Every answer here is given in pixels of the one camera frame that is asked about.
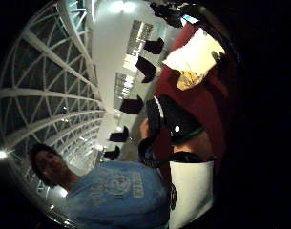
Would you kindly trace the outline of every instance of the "graphic print on shirt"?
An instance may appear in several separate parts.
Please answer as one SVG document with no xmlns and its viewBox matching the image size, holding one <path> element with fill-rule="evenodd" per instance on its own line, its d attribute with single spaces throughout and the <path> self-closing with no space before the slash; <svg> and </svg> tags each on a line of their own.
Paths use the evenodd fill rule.
<svg viewBox="0 0 291 229">
<path fill-rule="evenodd" d="M 133 180 L 133 192 L 134 198 L 143 198 L 144 190 L 141 175 L 138 172 L 132 172 L 132 180 Z"/>
</svg>

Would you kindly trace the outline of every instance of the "white wall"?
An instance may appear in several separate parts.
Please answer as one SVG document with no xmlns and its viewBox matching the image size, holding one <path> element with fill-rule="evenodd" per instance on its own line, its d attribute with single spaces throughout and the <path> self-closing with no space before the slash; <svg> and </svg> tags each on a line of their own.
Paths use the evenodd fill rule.
<svg viewBox="0 0 291 229">
<path fill-rule="evenodd" d="M 113 13 L 110 7 L 115 0 L 100 2 L 94 23 L 93 55 L 96 65 L 98 86 L 104 107 L 108 113 L 114 113 L 115 73 L 130 73 L 122 68 L 131 27 L 134 20 L 154 25 L 152 39 L 161 36 L 165 22 L 154 17 L 148 2 L 135 0 L 135 10 L 131 13 Z"/>
</svg>

